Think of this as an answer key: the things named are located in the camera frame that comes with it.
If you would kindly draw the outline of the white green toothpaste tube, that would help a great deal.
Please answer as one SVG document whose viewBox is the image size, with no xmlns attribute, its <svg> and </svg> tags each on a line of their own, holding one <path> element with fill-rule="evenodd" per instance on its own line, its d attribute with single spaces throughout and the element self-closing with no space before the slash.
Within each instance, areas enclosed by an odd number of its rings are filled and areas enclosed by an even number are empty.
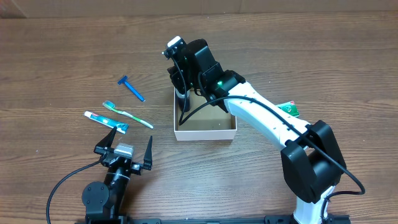
<svg viewBox="0 0 398 224">
<path fill-rule="evenodd" d="M 97 123 L 100 123 L 104 126 L 107 126 L 109 128 L 116 128 L 118 132 L 125 134 L 129 125 L 127 123 L 123 123 L 120 121 L 116 121 L 110 118 L 107 118 L 105 116 L 101 116 L 98 114 L 95 114 L 93 112 L 90 111 L 85 111 L 84 112 L 84 116 L 86 116 L 87 118 L 89 118 L 90 120 L 93 120 Z"/>
</svg>

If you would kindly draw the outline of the blue disposable razor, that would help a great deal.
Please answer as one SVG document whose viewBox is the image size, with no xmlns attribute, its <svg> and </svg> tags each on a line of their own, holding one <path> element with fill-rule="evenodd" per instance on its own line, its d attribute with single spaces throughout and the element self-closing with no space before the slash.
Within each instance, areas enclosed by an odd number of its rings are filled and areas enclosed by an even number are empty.
<svg viewBox="0 0 398 224">
<path fill-rule="evenodd" d="M 128 76 L 123 76 L 119 81 L 118 85 L 125 85 L 141 102 L 145 102 L 144 97 L 128 82 Z"/>
</svg>

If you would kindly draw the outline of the clear soap pump bottle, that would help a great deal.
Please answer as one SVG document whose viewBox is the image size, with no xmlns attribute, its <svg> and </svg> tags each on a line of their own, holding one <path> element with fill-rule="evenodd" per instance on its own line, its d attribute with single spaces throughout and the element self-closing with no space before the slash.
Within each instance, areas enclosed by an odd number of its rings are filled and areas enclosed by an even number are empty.
<svg viewBox="0 0 398 224">
<path fill-rule="evenodd" d="M 180 110 L 183 112 L 190 111 L 190 92 L 188 91 L 186 94 L 181 94 L 177 89 L 175 89 L 175 96 L 177 97 L 177 103 Z"/>
</svg>

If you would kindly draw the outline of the green soap bar pack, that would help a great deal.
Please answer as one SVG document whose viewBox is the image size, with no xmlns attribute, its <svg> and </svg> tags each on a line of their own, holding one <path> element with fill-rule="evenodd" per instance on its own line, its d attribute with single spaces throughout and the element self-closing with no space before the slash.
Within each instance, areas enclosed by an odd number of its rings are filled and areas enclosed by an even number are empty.
<svg viewBox="0 0 398 224">
<path fill-rule="evenodd" d="M 294 101 L 288 101 L 286 103 L 281 103 L 277 105 L 282 111 L 288 113 L 291 116 L 299 117 L 300 113 Z"/>
</svg>

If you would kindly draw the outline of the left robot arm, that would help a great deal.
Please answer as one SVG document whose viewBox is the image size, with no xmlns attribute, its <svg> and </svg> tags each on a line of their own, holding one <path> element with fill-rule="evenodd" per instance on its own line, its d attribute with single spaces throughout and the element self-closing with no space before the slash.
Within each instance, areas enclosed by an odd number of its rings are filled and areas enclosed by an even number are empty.
<svg viewBox="0 0 398 224">
<path fill-rule="evenodd" d="M 108 169 L 104 181 L 88 184 L 82 193 L 86 208 L 85 223 L 130 223 L 131 219 L 120 212 L 124 194 L 131 176 L 152 169 L 152 141 L 149 138 L 142 163 L 133 161 L 134 146 L 120 143 L 112 147 L 116 129 L 112 129 L 94 148 L 99 163 Z"/>
</svg>

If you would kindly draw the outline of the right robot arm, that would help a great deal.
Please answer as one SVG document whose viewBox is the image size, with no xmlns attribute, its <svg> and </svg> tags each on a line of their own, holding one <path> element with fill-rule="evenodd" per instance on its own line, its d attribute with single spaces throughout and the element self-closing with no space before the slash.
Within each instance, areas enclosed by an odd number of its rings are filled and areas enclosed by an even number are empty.
<svg viewBox="0 0 398 224">
<path fill-rule="evenodd" d="M 291 215 L 220 219 L 220 223 L 350 223 L 349 215 L 327 212 L 330 198 L 346 172 L 346 164 L 328 124 L 315 124 L 283 111 L 261 96 L 233 70 L 223 70 L 204 39 L 186 43 L 176 36 L 163 55 L 173 61 L 168 68 L 182 111 L 193 90 L 206 104 L 243 119 L 279 150 L 284 180 L 297 201 Z"/>
</svg>

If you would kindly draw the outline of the green white toothbrush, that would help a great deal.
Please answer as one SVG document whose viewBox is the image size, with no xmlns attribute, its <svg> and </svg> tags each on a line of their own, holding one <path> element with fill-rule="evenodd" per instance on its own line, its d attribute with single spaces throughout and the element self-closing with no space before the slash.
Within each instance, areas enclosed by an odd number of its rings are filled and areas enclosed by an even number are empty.
<svg viewBox="0 0 398 224">
<path fill-rule="evenodd" d="M 144 121 L 143 119 L 140 119 L 140 118 L 138 118 L 138 117 L 126 112 L 126 111 L 121 111 L 121 110 L 116 109 L 116 105 L 113 102 L 111 102 L 111 101 L 105 101 L 105 102 L 102 103 L 102 105 L 105 108 L 107 108 L 108 110 L 113 111 L 113 112 L 115 112 L 117 114 L 121 114 L 123 116 L 126 116 L 128 118 L 131 118 L 131 119 L 137 121 L 138 123 L 143 124 L 144 126 L 150 128 L 150 129 L 154 128 L 153 125 L 149 124 L 147 121 Z"/>
</svg>

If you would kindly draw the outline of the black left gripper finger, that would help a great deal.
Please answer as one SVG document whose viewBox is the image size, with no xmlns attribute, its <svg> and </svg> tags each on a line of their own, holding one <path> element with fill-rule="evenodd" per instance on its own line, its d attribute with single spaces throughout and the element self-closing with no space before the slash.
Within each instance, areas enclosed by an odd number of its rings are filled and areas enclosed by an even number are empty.
<svg viewBox="0 0 398 224">
<path fill-rule="evenodd" d="M 95 149 L 106 149 L 112 146 L 117 127 L 114 127 L 96 146 Z"/>
<path fill-rule="evenodd" d="M 146 153 L 144 155 L 144 167 L 152 167 L 152 142 L 153 142 L 153 136 L 149 138 L 148 144 L 147 144 L 147 149 Z"/>
</svg>

